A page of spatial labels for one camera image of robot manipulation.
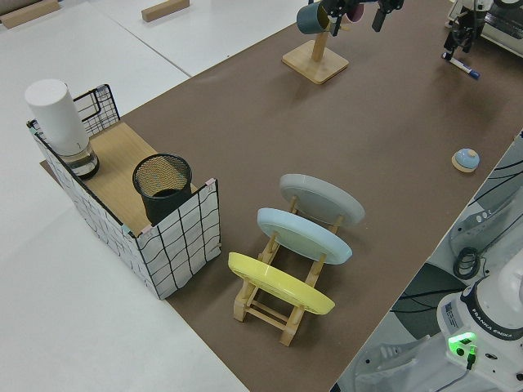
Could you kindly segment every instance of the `light blue plate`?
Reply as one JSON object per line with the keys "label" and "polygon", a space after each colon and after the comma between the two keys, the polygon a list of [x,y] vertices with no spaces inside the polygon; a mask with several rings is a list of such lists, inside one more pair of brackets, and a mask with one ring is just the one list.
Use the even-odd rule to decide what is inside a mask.
{"label": "light blue plate", "polygon": [[351,248],[336,234],[290,212],[261,208],[258,226],[268,237],[276,232],[277,243],[312,260],[325,254],[326,264],[343,264],[352,256]]}
{"label": "light blue plate", "polygon": [[341,226],[353,226],[365,216],[361,204],[347,192],[326,181],[304,174],[286,174],[279,179],[285,200],[297,197],[297,209],[320,222],[333,225],[343,216]]}

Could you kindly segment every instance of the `marker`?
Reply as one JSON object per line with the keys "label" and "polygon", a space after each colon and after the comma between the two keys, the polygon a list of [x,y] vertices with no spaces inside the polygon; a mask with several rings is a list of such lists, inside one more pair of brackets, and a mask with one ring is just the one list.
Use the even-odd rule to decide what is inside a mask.
{"label": "marker", "polygon": [[454,64],[459,69],[461,69],[464,73],[468,74],[471,78],[474,78],[475,80],[480,78],[480,73],[475,71],[474,69],[467,67],[464,63],[462,63],[459,60],[456,60],[450,55],[449,53],[445,52],[441,55],[442,59],[447,60],[449,63]]}

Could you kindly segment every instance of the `table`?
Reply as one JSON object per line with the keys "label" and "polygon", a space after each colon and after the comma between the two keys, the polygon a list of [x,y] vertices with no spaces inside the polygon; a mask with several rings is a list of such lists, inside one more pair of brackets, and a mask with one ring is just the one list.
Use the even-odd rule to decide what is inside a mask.
{"label": "table", "polygon": [[[350,64],[323,86],[281,63],[308,39],[291,26],[123,117],[186,158],[195,184],[220,181],[222,255],[169,303],[250,390],[329,390],[520,131],[523,60],[481,41],[467,56],[479,82],[445,63],[448,6],[405,2],[380,34],[367,12],[329,40]],[[450,162],[463,147],[481,155],[471,175]],[[343,188],[367,216],[339,233],[352,259],[317,284],[337,306],[305,317],[286,348],[273,327],[233,320],[241,282],[226,260],[261,251],[257,209],[286,207],[278,181],[289,172]],[[288,252],[277,259],[295,275],[306,268]]]}

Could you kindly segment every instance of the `plate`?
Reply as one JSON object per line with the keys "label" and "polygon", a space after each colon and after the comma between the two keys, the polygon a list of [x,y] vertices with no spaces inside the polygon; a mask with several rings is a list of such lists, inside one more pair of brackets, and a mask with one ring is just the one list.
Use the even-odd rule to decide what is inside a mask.
{"label": "plate", "polygon": [[334,307],[334,302],[325,294],[305,282],[252,257],[231,252],[229,253],[229,268],[264,292],[268,292],[291,305],[303,307],[307,312],[327,314]]}
{"label": "plate", "polygon": [[258,210],[258,226],[276,242],[299,255],[318,261],[323,254],[326,264],[343,264],[352,256],[351,248],[336,234],[290,212],[274,208]]}
{"label": "plate", "polygon": [[365,217],[361,204],[347,192],[327,181],[304,174],[286,174],[279,179],[285,200],[297,197],[298,211],[320,222],[333,225],[343,216],[341,226],[353,226]]}

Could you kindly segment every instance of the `white cylindrical speaker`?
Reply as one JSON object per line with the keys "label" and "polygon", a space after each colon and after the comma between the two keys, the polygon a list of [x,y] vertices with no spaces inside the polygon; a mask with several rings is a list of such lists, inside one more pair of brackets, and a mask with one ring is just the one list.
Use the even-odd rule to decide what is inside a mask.
{"label": "white cylindrical speaker", "polygon": [[25,90],[25,101],[55,153],[80,178],[93,176],[99,167],[98,157],[67,85],[56,79],[39,80]]}

